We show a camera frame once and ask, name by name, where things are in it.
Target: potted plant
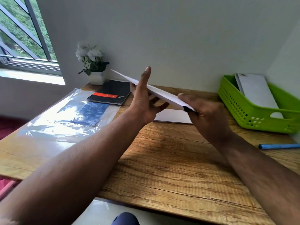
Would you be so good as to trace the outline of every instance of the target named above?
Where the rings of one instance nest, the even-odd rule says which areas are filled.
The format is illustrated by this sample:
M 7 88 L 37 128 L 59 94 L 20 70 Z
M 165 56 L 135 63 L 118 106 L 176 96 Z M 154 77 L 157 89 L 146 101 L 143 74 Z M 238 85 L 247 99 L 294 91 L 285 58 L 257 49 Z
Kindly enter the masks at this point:
M 109 62 L 103 61 L 102 51 L 96 45 L 79 43 L 76 56 L 84 65 L 84 69 L 79 74 L 85 72 L 91 84 L 103 85 L 105 83 L 104 71 Z

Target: pen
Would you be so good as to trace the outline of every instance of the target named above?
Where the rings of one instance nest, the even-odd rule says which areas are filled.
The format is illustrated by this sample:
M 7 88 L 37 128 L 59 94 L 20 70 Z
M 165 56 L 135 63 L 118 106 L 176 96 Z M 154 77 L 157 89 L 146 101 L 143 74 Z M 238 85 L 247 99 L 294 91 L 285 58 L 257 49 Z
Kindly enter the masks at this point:
M 261 145 L 258 145 L 258 148 L 260 150 L 300 148 L 300 144 L 261 144 Z

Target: blue pants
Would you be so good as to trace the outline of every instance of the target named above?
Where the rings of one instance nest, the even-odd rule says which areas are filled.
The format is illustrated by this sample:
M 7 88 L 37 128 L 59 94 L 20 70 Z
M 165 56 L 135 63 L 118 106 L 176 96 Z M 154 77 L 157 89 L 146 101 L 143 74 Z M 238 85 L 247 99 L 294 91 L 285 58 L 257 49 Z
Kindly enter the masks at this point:
M 111 225 L 140 225 L 137 218 L 129 213 L 123 212 L 113 221 Z

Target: transparent plastic sleeve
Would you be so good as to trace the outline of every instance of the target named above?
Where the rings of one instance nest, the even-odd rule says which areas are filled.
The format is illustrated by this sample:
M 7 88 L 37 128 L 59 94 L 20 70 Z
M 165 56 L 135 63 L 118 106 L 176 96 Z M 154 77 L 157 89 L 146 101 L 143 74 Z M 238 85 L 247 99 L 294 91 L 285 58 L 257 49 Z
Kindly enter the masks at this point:
M 88 102 L 92 91 L 74 89 L 65 98 L 28 122 L 18 135 L 77 143 L 109 124 L 120 106 Z

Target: white floor tile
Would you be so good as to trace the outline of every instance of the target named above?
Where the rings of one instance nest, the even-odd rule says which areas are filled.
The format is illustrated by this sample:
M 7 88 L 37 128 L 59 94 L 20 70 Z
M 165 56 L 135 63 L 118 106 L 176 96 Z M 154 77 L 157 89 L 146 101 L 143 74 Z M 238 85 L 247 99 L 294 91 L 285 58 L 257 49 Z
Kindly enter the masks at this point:
M 122 212 L 130 212 L 139 220 L 140 225 L 196 225 L 169 216 L 128 208 L 121 205 L 93 200 L 88 208 L 78 217 L 73 225 L 111 225 Z

